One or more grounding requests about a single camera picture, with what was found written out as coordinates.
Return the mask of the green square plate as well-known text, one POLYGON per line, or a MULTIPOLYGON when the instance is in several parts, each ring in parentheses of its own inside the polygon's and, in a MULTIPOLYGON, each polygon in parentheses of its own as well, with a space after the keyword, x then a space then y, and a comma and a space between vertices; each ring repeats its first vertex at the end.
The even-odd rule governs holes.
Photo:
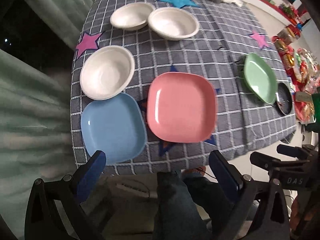
POLYGON ((278 83, 272 68, 257 54, 249 53, 243 71, 249 89, 264 103, 274 104, 278 83))

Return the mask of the pink square plate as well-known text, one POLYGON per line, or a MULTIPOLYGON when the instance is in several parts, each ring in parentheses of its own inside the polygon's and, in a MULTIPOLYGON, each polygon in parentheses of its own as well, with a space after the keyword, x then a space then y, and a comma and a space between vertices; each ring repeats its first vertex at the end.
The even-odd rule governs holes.
POLYGON ((164 141, 205 141, 215 130, 216 91, 202 76, 163 73, 150 85, 146 120, 152 133, 164 141))

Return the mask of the blue square plate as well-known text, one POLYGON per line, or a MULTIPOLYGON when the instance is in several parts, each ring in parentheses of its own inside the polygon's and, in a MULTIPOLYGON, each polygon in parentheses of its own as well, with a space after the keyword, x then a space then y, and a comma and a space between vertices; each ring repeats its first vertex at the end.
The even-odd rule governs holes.
POLYGON ((89 156, 102 151, 107 165, 137 157, 147 142, 139 105, 125 93, 90 102, 81 115, 81 133, 89 156))

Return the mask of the white bowl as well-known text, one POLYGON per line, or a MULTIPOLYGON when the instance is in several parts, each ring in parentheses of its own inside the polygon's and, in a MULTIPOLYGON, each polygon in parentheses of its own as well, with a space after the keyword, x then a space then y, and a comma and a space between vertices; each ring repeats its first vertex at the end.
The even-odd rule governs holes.
POLYGON ((132 53, 121 46, 106 46, 94 52, 80 73, 83 93, 93 100, 107 100, 122 92, 135 72, 132 53))
POLYGON ((193 37, 200 28, 198 20, 191 13, 175 7, 156 9, 149 15, 148 25, 160 37, 170 41, 193 37))
POLYGON ((118 29, 139 30, 148 24, 148 17, 155 9, 151 3, 129 3, 114 11, 110 17, 110 23, 118 29))

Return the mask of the black round dish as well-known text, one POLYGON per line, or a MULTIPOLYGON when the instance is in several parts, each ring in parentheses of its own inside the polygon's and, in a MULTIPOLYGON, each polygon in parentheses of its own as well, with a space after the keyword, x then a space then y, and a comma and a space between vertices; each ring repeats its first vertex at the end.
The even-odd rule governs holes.
POLYGON ((282 115, 289 115, 292 111, 292 96, 285 83, 278 83, 275 105, 282 115))

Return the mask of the red tray with items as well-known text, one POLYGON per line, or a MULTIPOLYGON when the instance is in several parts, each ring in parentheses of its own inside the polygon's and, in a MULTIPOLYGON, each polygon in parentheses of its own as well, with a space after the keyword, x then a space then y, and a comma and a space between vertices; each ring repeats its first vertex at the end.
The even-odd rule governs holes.
POLYGON ((312 96, 319 88, 317 59, 304 48, 293 49, 278 36, 273 36, 272 42, 293 85, 293 101, 297 119, 303 124, 315 122, 317 120, 316 108, 312 96))

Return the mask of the green curtain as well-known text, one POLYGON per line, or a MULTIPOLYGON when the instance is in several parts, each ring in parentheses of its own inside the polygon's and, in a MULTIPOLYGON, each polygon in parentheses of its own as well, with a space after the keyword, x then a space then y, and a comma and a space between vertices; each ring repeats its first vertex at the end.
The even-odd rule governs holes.
POLYGON ((17 239, 35 179, 75 170, 70 89, 41 71, 71 65, 94 0, 1 0, 1 217, 17 239))

